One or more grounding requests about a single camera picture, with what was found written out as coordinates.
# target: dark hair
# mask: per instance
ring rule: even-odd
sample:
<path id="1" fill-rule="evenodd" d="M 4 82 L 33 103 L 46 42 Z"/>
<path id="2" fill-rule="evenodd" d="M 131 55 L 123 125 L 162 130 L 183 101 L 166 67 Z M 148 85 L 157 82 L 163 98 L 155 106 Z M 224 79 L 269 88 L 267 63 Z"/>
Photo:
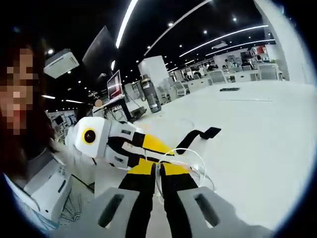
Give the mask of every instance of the dark hair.
<path id="1" fill-rule="evenodd" d="M 51 142 L 54 139 L 54 130 L 51 121 L 43 109 L 44 93 L 44 65 L 45 56 L 43 47 L 33 34 L 28 32 L 7 32 L 7 42 L 1 46 L 0 52 L 0 81 L 7 80 L 6 68 L 19 59 L 20 49 L 29 48 L 33 53 L 33 106 L 26 114 L 26 131 L 22 135 L 13 135 L 7 128 L 6 120 L 0 111 L 0 172 L 11 177 L 25 175 L 25 161 L 22 160 L 22 151 L 27 158 L 34 158 L 48 148 L 56 152 Z"/>

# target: desk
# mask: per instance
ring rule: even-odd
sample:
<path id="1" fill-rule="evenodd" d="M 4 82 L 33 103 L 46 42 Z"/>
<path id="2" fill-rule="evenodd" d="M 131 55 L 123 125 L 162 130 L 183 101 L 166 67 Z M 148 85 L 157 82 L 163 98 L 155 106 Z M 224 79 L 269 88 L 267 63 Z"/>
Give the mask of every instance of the desk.
<path id="1" fill-rule="evenodd" d="M 286 81 L 257 81 L 235 83 L 240 87 L 236 92 L 219 91 L 228 86 L 201 89 L 134 124 L 150 125 L 148 133 L 171 147 L 192 127 L 221 128 L 214 139 L 195 139 L 190 148 L 203 157 L 217 193 L 235 207 L 240 219 L 275 230 L 292 212 L 315 163 L 316 90 Z M 166 122 L 170 119 L 183 123 L 175 126 Z M 184 156 L 186 160 L 191 153 Z M 96 192 L 102 184 L 110 185 L 106 173 L 99 173 L 103 179 L 96 180 Z M 203 185 L 210 186 L 207 180 Z M 160 224 L 164 218 L 158 217 L 151 217 L 149 226 Z M 158 234 L 169 230 L 164 226 L 157 225 Z"/>
<path id="2" fill-rule="evenodd" d="M 189 82 L 184 82 L 183 84 L 188 85 L 189 91 L 193 93 L 202 88 L 210 86 L 208 82 L 209 79 L 210 79 L 209 77 L 203 77 L 201 79 L 195 79 Z"/>
<path id="3" fill-rule="evenodd" d="M 247 71 L 241 71 L 236 73 L 224 73 L 224 76 L 226 78 L 229 78 L 230 76 L 234 76 L 236 83 L 239 82 L 250 82 L 251 81 L 251 74 L 258 74 L 258 70 L 247 70 Z"/>

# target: linear led light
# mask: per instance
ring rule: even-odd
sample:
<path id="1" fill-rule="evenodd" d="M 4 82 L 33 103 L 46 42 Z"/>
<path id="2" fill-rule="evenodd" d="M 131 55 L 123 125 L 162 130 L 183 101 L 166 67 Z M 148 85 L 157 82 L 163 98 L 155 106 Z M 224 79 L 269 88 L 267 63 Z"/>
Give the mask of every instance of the linear led light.
<path id="1" fill-rule="evenodd" d="M 220 37 L 215 38 L 215 39 L 213 39 L 213 40 L 211 40 L 211 41 L 208 41 L 208 42 L 206 42 L 206 43 L 203 43 L 202 45 L 197 46 L 196 48 L 193 48 L 193 49 L 191 49 L 191 50 L 188 51 L 188 52 L 185 52 L 184 54 L 180 55 L 179 57 L 183 57 L 184 55 L 186 55 L 186 54 L 188 54 L 188 53 L 190 53 L 190 52 L 192 52 L 192 51 L 194 51 L 194 50 L 196 50 L 196 49 L 198 49 L 198 48 L 200 48 L 200 47 L 202 47 L 202 46 L 205 46 L 205 45 L 207 45 L 207 44 L 209 44 L 209 43 L 211 43 L 211 42 L 220 40 L 220 39 L 225 38 L 225 37 L 227 37 L 227 36 L 232 36 L 232 35 L 234 35 L 234 34 L 238 34 L 238 33 L 244 32 L 244 31 L 250 31 L 250 30 L 259 29 L 259 28 L 264 28 L 264 27 L 268 27 L 268 25 L 254 26 L 254 27 L 242 29 L 242 30 L 239 30 L 239 31 L 231 32 L 231 33 L 226 34 L 226 35 L 224 35 L 224 36 L 220 36 Z"/>
<path id="2" fill-rule="evenodd" d="M 123 19 L 123 22 L 121 24 L 120 31 L 119 31 L 119 34 L 118 34 L 118 38 L 117 38 L 117 41 L 115 43 L 117 48 L 119 48 L 119 46 L 120 46 L 120 42 L 122 40 L 122 36 L 123 36 L 124 30 L 125 30 L 125 28 L 126 28 L 126 26 L 128 24 L 130 16 L 131 16 L 131 14 L 133 12 L 133 9 L 134 9 L 135 5 L 137 4 L 137 2 L 138 2 L 138 0 L 132 0 L 130 2 L 130 5 L 128 7 L 127 12 L 125 13 L 125 16 L 124 16 L 124 19 Z"/>
<path id="3" fill-rule="evenodd" d="M 193 59 L 193 60 L 191 60 L 191 61 L 185 63 L 185 65 L 188 65 L 189 63 L 194 62 L 194 61 L 195 61 L 195 60 Z"/>
<path id="4" fill-rule="evenodd" d="M 112 63 L 111 63 L 111 71 L 113 71 L 113 69 L 114 69 L 114 65 L 115 65 L 115 60 L 114 60 L 114 61 L 112 61 Z"/>
<path id="5" fill-rule="evenodd" d="M 55 97 L 48 96 L 48 95 L 42 95 L 43 98 L 50 98 L 50 99 L 55 99 Z"/>
<path id="6" fill-rule="evenodd" d="M 78 102 L 78 101 L 73 101 L 73 100 L 68 100 L 68 99 L 65 101 L 70 102 L 70 103 L 83 103 L 83 102 Z"/>
<path id="7" fill-rule="evenodd" d="M 212 53 L 209 53 L 209 54 L 207 54 L 205 56 L 210 56 L 212 54 L 216 54 L 216 53 L 221 52 L 221 51 L 226 51 L 226 50 L 229 50 L 231 48 L 238 47 L 238 46 L 245 46 L 245 45 L 248 45 L 248 44 L 254 44 L 254 43 L 259 43 L 259 42 L 267 42 L 267 41 L 275 41 L 275 40 L 271 39 L 271 40 L 252 41 L 252 42 L 248 42 L 248 43 L 244 43 L 244 44 L 240 44 L 240 45 L 236 45 L 236 46 L 231 46 L 231 47 L 228 47 L 228 48 L 220 50 L 220 51 L 212 52 Z"/>
<path id="8" fill-rule="evenodd" d="M 176 70 L 177 68 L 178 68 L 178 67 L 171 69 L 170 71 L 168 71 L 168 73 L 171 72 L 171 71 L 173 71 L 173 70 Z"/>

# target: white robot head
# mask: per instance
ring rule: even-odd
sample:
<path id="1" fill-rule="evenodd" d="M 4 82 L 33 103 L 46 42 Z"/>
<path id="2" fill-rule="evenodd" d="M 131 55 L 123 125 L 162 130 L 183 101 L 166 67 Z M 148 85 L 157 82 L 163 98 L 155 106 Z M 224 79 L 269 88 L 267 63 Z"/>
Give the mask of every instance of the white robot head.
<path id="1" fill-rule="evenodd" d="M 75 126 L 75 147 L 92 158 L 105 156 L 111 122 L 101 117 L 85 117 Z"/>

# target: white pillar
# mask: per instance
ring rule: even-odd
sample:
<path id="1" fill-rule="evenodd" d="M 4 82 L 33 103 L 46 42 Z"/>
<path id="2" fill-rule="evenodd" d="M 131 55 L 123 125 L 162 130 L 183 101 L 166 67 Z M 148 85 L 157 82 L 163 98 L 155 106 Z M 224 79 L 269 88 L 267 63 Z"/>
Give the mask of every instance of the white pillar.
<path id="1" fill-rule="evenodd" d="M 155 56 L 144 59 L 139 64 L 140 74 L 143 76 L 147 74 L 154 87 L 157 88 L 165 78 L 168 78 L 168 72 L 162 56 Z"/>
<path id="2" fill-rule="evenodd" d="M 180 72 L 180 70 L 176 70 L 176 71 L 174 71 L 174 73 L 175 73 L 175 77 L 176 77 L 176 80 L 177 80 L 177 81 L 183 81 L 183 80 L 184 80 L 184 78 L 183 78 L 182 73 Z"/>
<path id="3" fill-rule="evenodd" d="M 297 83 L 316 83 L 315 68 L 288 19 L 271 0 L 254 0 L 257 9 L 268 24 L 281 51 L 281 70 L 287 80 Z"/>

